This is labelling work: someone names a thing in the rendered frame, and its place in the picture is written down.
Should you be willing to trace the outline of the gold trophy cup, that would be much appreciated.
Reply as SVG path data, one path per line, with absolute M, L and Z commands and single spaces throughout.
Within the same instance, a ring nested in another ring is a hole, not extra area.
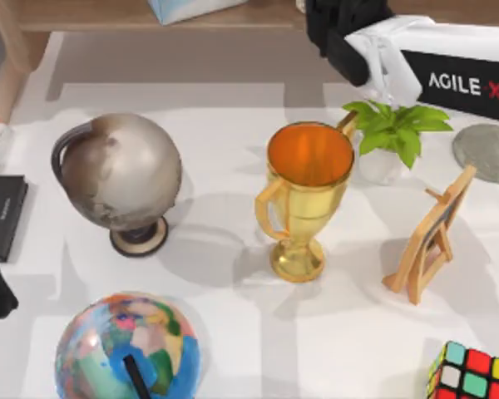
M 351 111 L 337 126 L 296 122 L 269 140 L 268 184 L 255 198 L 254 211 L 262 231 L 276 241 L 269 256 L 272 269 L 286 281 L 305 283 L 324 269 L 323 248 L 315 236 L 346 190 L 357 119 Z

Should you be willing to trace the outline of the grey globe on stand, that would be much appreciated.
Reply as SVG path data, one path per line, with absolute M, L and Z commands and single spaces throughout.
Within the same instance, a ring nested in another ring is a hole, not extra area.
M 164 244 L 183 177 L 164 128 L 135 113 L 103 114 L 64 133 L 50 163 L 72 206 L 108 230 L 116 252 L 141 258 Z

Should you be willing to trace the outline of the green plant in white pot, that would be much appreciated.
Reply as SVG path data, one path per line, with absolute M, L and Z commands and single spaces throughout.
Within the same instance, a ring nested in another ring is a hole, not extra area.
M 423 132 L 449 132 L 449 115 L 430 106 L 398 106 L 351 101 L 346 111 L 358 114 L 358 169 L 374 184 L 390 185 L 409 172 L 422 155 Z

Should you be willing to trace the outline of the wooden framed blackboard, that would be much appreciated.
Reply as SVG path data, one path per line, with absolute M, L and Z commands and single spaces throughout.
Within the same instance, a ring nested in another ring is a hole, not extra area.
M 408 291 L 408 300 L 417 305 L 424 289 L 444 264 L 452 261 L 448 230 L 456 217 L 477 168 L 467 165 L 463 172 L 439 194 L 429 188 L 425 192 L 436 204 L 415 228 L 403 251 L 398 270 L 385 276 L 382 283 L 391 291 Z

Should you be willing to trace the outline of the colourful globe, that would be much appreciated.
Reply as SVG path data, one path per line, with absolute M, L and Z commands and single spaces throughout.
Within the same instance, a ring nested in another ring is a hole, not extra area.
M 60 399 L 195 399 L 200 369 L 189 320 L 148 293 L 115 293 L 85 308 L 55 358 Z

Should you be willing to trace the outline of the light blue box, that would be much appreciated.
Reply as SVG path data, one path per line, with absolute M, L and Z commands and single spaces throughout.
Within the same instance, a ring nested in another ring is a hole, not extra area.
M 147 0 L 158 22 L 167 26 L 175 22 L 239 6 L 248 0 Z

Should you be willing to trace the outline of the wooden shelf unit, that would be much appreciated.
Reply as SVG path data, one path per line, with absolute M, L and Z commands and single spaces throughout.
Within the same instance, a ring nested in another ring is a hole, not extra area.
M 304 24 L 294 0 L 249 0 L 174 26 L 302 29 Z M 0 0 L 0 34 L 7 50 L 0 72 L 0 122 L 9 121 L 23 81 L 38 68 L 51 32 L 160 27 L 147 0 Z

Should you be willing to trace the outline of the round grey coaster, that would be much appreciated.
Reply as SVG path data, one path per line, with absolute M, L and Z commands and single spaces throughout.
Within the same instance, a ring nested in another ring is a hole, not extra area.
M 463 128 L 452 141 L 456 162 L 464 168 L 473 165 L 476 177 L 499 184 L 499 126 L 476 124 Z

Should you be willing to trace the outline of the black book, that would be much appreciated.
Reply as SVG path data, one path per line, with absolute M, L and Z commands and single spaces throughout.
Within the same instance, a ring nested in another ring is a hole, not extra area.
M 26 198 L 23 175 L 0 175 L 0 262 L 8 260 Z

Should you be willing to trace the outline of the colourful puzzle cube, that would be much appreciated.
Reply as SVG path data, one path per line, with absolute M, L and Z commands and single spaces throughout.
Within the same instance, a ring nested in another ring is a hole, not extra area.
M 445 342 L 429 367 L 425 399 L 499 399 L 499 357 Z

